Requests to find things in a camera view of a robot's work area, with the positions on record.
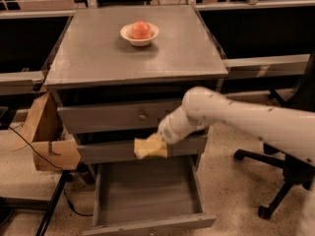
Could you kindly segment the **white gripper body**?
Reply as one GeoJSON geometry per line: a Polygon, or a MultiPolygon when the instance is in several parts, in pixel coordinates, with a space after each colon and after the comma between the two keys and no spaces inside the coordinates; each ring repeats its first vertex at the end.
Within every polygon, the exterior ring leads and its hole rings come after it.
{"type": "Polygon", "coordinates": [[[157,133],[168,145],[175,145],[192,133],[205,129],[205,125],[188,116],[182,106],[167,114],[159,123],[157,133]]]}

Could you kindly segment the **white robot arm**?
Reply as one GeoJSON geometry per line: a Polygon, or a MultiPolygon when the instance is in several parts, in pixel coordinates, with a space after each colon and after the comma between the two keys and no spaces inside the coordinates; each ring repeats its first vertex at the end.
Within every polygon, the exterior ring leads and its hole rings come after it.
{"type": "Polygon", "coordinates": [[[215,227],[176,236],[314,236],[314,192],[294,187],[271,220],[259,218],[281,186],[279,169],[251,158],[237,161],[234,152],[259,155],[263,145],[277,148],[278,158],[295,159],[290,177],[297,179],[315,163],[312,112],[291,110],[256,100],[239,102],[206,88],[192,88],[179,109],[161,121],[158,132],[171,145],[195,131],[209,129],[207,153],[201,162],[206,208],[218,216],[215,227]]]}

